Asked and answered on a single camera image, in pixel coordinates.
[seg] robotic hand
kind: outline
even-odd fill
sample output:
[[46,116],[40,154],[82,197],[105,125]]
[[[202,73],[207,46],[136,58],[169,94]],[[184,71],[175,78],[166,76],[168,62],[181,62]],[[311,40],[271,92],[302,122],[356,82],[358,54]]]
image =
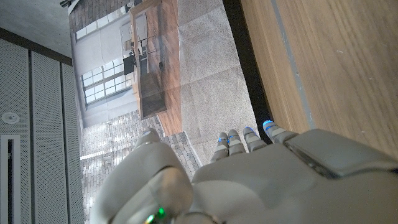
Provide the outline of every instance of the robotic hand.
[[263,124],[269,146],[246,127],[220,133],[208,165],[189,180],[173,150],[150,129],[109,175],[91,223],[394,223],[398,162],[368,146],[314,129]]

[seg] blue fingertip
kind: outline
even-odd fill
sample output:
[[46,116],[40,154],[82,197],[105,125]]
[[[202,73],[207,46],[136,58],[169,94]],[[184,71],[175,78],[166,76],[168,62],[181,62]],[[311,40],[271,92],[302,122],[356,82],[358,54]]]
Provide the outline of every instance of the blue fingertip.
[[271,120],[267,120],[267,121],[263,122],[263,124],[262,124],[262,125],[264,126],[264,125],[266,125],[266,124],[269,124],[269,123],[271,123],[271,122],[273,122],[273,121],[271,121]]

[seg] wooden table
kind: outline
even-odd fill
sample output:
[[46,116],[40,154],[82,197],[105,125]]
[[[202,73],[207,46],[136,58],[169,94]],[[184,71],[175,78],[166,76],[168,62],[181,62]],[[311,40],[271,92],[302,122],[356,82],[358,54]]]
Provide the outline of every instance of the wooden table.
[[398,158],[398,1],[241,3],[276,123]]

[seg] tiled floor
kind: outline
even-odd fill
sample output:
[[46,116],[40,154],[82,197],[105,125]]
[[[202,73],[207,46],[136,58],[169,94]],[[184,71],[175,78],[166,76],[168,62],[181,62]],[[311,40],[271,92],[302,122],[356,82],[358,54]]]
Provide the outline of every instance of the tiled floor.
[[134,149],[138,137],[147,128],[156,129],[161,141],[173,149],[189,178],[199,168],[185,133],[163,137],[163,129],[156,116],[140,120],[138,111],[135,111],[85,128],[80,160],[86,223],[89,222],[90,208],[104,179]]

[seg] window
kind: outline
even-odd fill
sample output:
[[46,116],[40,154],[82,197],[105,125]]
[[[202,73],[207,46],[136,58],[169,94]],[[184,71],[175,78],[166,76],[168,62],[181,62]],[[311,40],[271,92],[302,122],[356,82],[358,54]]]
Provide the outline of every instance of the window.
[[130,88],[132,74],[123,71],[123,58],[117,58],[82,75],[86,104]]
[[82,75],[82,77],[84,86],[90,86],[96,82],[99,82],[103,79],[102,68],[99,67],[92,71],[89,71],[86,74]]

